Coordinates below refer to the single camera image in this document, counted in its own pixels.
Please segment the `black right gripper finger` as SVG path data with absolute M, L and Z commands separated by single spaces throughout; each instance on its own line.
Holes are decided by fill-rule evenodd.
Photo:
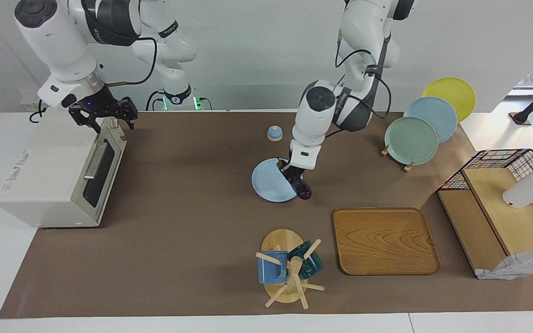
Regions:
M 97 116 L 92 115 L 90 112 L 87 112 L 82 108 L 69 108 L 68 113 L 78 126 L 87 126 L 93 129 L 97 134 L 101 133 L 101 127 L 97 123 Z
M 125 121 L 130 130 L 135 129 L 135 121 L 139 117 L 139 111 L 131 97 L 114 101 L 113 117 Z

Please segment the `dark purple eggplant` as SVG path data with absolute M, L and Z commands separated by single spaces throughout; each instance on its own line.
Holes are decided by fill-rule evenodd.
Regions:
M 294 177 L 293 177 L 291 186 L 292 186 L 292 189 L 295 191 L 296 195 L 298 196 L 298 198 L 300 198 L 302 200 L 308 200 L 308 199 L 311 198 L 312 190 L 311 190 L 310 186 L 307 183 L 303 187 L 295 186 Z

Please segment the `light blue serving plate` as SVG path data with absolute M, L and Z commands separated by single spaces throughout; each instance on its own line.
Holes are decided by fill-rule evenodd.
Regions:
M 297 194 L 279 171 L 280 158 L 263 160 L 253 170 L 251 182 L 254 191 L 261 198 L 275 203 L 288 202 Z

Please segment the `glass oven door with handle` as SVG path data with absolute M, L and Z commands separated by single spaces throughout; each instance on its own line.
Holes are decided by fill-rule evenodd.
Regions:
M 101 222 L 127 141 L 116 118 L 105 118 L 90 156 L 84 166 L 76 203 L 87 216 L 80 226 L 93 227 Z

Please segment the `beige toaster oven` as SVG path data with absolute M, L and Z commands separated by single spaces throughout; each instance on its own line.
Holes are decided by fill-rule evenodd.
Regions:
M 86 228 L 76 203 L 97 133 L 66 111 L 47 111 L 0 189 L 0 208 L 35 228 Z

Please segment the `wooden mug tree stand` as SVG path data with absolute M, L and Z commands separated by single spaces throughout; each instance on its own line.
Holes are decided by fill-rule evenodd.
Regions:
M 262 251 L 287 251 L 288 253 L 305 242 L 296 232 L 289 229 L 276 229 L 267 234 L 261 244 Z M 321 240 L 311 241 L 313 245 L 305 254 L 307 259 L 313 251 L 316 251 L 321 243 Z M 300 257 L 292 257 L 287 260 L 287 282 L 284 284 L 262 284 L 265 291 L 269 295 L 265 307 L 271 307 L 275 302 L 292 303 L 300 301 L 302 308 L 307 310 L 309 304 L 305 293 L 308 290 L 324 291 L 324 286 L 311 284 L 309 279 L 302 280 L 298 273 L 302 268 L 302 259 Z

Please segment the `dark green mug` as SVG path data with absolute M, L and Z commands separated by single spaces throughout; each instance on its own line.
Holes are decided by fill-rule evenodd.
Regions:
M 287 259 L 290 261 L 292 257 L 300 257 L 302 259 L 302 268 L 298 273 L 298 276 L 302 280 L 312 278 L 318 274 L 323 269 L 323 263 L 320 259 L 317 251 L 313 251 L 311 255 L 305 259 L 304 256 L 313 243 L 310 240 L 303 242 L 301 245 L 298 245 L 296 248 L 292 249 L 287 254 Z

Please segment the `blue mug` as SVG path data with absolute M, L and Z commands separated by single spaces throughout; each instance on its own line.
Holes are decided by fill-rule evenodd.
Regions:
M 287 251 L 257 252 L 258 281 L 261 284 L 287 282 Z

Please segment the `rectangular wooden tray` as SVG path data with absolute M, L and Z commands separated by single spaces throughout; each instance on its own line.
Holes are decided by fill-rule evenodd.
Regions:
M 441 270 L 431 230 L 416 207 L 343 208 L 332 221 L 344 274 L 426 276 Z

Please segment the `wooden plate rack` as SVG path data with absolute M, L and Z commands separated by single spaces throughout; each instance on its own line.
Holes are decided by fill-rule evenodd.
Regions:
M 408 161 L 408 159 L 402 156 L 398 150 L 394 149 L 391 144 L 385 145 L 385 147 L 379 152 L 379 155 L 382 157 L 390 157 L 397 163 L 401 164 L 403 166 L 402 171 L 405 173 L 410 172 L 415 166 L 414 160 Z

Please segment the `pale green plate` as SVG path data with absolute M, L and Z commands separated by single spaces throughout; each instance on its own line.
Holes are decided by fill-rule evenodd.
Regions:
M 387 127 L 384 143 L 394 160 L 400 164 L 415 166 L 434 158 L 439 139 L 428 122 L 416 117 L 402 117 Z

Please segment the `light blue racked plate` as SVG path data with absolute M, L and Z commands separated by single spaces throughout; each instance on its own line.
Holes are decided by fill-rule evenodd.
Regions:
M 413 101 L 403 116 L 427 122 L 435 130 L 440 144 L 452 137 L 458 124 L 457 114 L 452 105 L 444 99 L 433 96 Z

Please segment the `yellow plate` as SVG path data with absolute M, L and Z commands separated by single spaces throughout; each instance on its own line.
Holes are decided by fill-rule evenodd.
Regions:
M 472 86 L 458 77 L 443 77 L 434 80 L 423 89 L 421 96 L 438 97 L 450 103 L 456 112 L 458 123 L 472 114 L 477 101 L 476 92 Z

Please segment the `white cup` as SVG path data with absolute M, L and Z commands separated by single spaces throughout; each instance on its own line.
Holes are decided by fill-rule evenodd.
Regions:
M 502 198 L 506 204 L 517 209 L 533 203 L 533 173 L 509 187 Z

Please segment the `grey folded cloth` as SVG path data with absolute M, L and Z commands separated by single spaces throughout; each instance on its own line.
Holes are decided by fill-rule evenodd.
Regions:
M 493 269 L 476 269 L 476 278 L 513 280 L 533 275 L 533 251 L 507 256 Z

